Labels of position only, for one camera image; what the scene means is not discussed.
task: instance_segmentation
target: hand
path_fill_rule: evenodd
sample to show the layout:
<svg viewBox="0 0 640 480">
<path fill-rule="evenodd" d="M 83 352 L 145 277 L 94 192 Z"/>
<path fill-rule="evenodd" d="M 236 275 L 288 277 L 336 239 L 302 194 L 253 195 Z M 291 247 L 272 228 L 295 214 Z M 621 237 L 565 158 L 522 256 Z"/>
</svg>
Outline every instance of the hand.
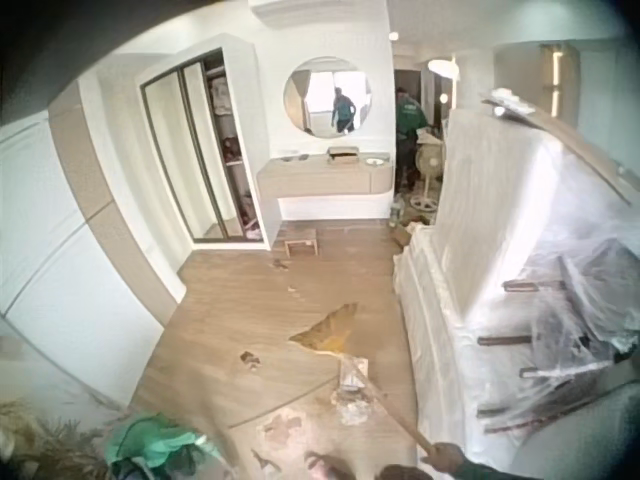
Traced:
<svg viewBox="0 0 640 480">
<path fill-rule="evenodd" d="M 441 473 L 455 473 L 466 457 L 462 449 L 453 443 L 436 443 L 433 445 L 428 457 L 422 457 L 421 462 L 431 465 Z"/>
</svg>

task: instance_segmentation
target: broom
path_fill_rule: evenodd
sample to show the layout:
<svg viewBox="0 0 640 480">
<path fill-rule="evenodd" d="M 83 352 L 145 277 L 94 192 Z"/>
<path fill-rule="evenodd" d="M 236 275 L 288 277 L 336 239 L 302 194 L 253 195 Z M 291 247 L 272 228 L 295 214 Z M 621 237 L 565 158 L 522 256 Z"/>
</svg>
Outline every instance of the broom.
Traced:
<svg viewBox="0 0 640 480">
<path fill-rule="evenodd" d="M 427 453 L 432 454 L 431 443 L 418 429 L 390 403 L 385 394 L 376 387 L 358 368 L 353 357 L 345 353 L 345 342 L 355 326 L 357 303 L 348 303 L 338 310 L 331 312 L 324 320 L 316 323 L 308 330 L 289 338 L 290 341 L 301 345 L 315 353 L 329 354 L 343 361 L 360 380 L 367 391 L 375 398 L 387 414 Z"/>
</svg>

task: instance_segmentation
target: sliding wardrobe door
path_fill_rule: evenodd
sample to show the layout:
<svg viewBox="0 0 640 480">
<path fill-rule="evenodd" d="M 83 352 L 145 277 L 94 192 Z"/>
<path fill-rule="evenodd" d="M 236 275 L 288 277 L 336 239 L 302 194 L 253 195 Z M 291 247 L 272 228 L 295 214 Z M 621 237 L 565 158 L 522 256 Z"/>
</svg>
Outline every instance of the sliding wardrobe door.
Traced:
<svg viewBox="0 0 640 480">
<path fill-rule="evenodd" d="M 215 205 L 204 182 L 184 108 L 184 78 L 174 72 L 144 89 L 149 121 L 163 169 L 194 240 L 223 239 Z"/>
<path fill-rule="evenodd" d="M 206 90 L 204 67 L 198 62 L 184 69 L 185 85 L 197 141 L 200 143 L 207 178 L 229 237 L 243 238 L 239 208 L 231 192 L 227 169 L 222 161 L 219 139 L 213 125 L 212 106 Z"/>
</svg>

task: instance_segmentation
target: wooden floor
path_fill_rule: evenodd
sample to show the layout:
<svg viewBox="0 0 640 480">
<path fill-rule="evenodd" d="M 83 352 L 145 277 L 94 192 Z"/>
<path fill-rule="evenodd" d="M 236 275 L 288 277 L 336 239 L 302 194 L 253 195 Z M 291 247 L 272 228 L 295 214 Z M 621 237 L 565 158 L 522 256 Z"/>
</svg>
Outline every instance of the wooden floor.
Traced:
<svg viewBox="0 0 640 480">
<path fill-rule="evenodd" d="M 320 255 L 292 251 L 194 253 L 182 269 L 187 295 L 139 384 L 134 403 L 188 422 L 225 444 L 241 478 L 259 479 L 251 450 L 303 480 L 303 454 L 343 458 L 358 479 L 388 463 L 414 465 L 416 450 L 374 409 L 345 426 L 331 393 L 338 361 L 287 341 L 345 303 L 358 302 L 350 351 L 369 359 L 369 376 L 413 422 L 415 389 L 400 307 L 392 288 L 399 248 L 382 221 L 295 222 L 317 228 Z M 274 259 L 283 266 L 274 266 Z M 260 360 L 251 371 L 240 357 Z"/>
</svg>

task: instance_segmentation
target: broom handle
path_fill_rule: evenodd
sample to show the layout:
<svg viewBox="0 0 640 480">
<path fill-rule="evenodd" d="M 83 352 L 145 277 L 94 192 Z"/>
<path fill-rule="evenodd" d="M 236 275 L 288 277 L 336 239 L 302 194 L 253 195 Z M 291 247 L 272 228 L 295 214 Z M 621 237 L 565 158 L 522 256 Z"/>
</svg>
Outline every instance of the broom handle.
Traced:
<svg viewBox="0 0 640 480">
<path fill-rule="evenodd" d="M 407 421 L 407 419 L 398 411 L 396 406 L 389 401 L 387 401 L 384 393 L 382 393 L 378 387 L 376 387 L 371 380 L 369 380 L 358 368 L 353 359 L 347 355 L 343 355 L 342 359 L 346 362 L 347 365 L 353 370 L 358 380 L 360 380 L 367 390 L 371 392 L 371 395 L 382 405 L 387 411 L 387 414 L 391 418 L 395 420 L 395 422 L 402 427 L 402 429 L 409 434 L 411 438 L 413 438 L 418 445 L 427 453 L 427 455 L 431 455 L 433 450 L 433 445 L 431 442 L 425 438 L 424 435 L 420 433 L 420 431 L 413 425 L 411 422 Z"/>
</svg>

